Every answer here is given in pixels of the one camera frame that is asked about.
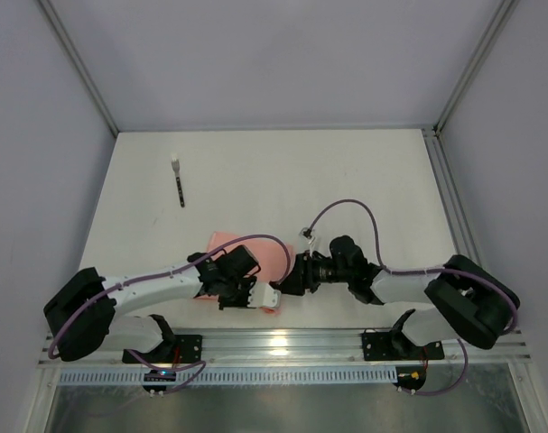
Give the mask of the pink cloth napkin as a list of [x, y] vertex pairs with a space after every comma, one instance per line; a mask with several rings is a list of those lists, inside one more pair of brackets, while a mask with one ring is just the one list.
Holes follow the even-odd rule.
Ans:
[[[261, 270], [256, 274], [256, 283], [266, 282], [270, 285], [272, 281], [278, 283], [282, 281], [293, 268], [293, 247], [289, 244], [278, 242], [268, 237], [239, 237], [227, 232], [215, 232], [209, 239], [208, 250], [213, 252], [211, 258], [215, 259], [219, 256], [218, 251], [222, 248], [224, 248], [227, 252], [230, 252], [239, 245], [244, 245], [257, 259], [261, 267]], [[198, 299], [212, 299], [218, 302], [216, 298], [210, 297]], [[267, 313], [275, 314], [278, 309], [261, 310]]]

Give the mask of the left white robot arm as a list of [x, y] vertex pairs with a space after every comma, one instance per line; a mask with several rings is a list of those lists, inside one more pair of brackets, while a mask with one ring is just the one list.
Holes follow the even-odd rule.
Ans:
[[116, 318], [167, 299], [216, 296], [230, 300], [261, 270], [243, 245], [217, 259], [195, 253], [151, 274], [106, 278], [96, 268], [78, 271], [43, 308], [53, 340], [50, 359], [77, 361], [96, 351]]

